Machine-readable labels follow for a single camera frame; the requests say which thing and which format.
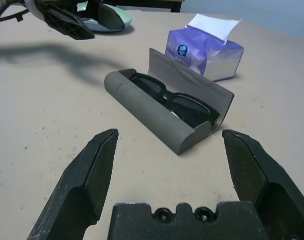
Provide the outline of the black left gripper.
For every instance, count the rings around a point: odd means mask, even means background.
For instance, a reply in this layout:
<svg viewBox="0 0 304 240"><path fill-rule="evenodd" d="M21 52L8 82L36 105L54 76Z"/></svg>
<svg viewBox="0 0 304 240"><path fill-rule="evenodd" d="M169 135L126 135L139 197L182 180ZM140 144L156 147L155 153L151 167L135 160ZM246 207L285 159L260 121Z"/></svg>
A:
<svg viewBox="0 0 304 240"><path fill-rule="evenodd" d="M86 0L77 4L65 4L60 0L39 0L38 10L43 14L48 26L75 40L95 38L81 18L95 19L109 30L125 28L123 20L115 10L100 0Z"/></svg>

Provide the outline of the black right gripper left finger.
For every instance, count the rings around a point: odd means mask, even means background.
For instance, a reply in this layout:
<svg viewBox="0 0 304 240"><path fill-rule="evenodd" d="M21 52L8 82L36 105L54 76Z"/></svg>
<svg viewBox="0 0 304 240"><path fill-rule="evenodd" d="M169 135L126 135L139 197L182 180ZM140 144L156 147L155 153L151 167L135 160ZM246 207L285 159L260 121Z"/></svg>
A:
<svg viewBox="0 0 304 240"><path fill-rule="evenodd" d="M95 135L65 168L30 240L81 240L102 214L110 185L119 132Z"/></svg>

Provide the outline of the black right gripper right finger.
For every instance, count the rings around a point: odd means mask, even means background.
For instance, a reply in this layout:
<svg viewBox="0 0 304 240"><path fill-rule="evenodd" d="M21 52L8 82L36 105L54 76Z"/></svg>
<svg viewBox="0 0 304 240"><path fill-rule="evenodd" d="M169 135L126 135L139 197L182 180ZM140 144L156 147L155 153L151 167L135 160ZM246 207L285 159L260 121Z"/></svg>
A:
<svg viewBox="0 0 304 240"><path fill-rule="evenodd" d="M284 168L250 136L222 132L238 198L254 204L271 240L304 240L304 196Z"/></svg>

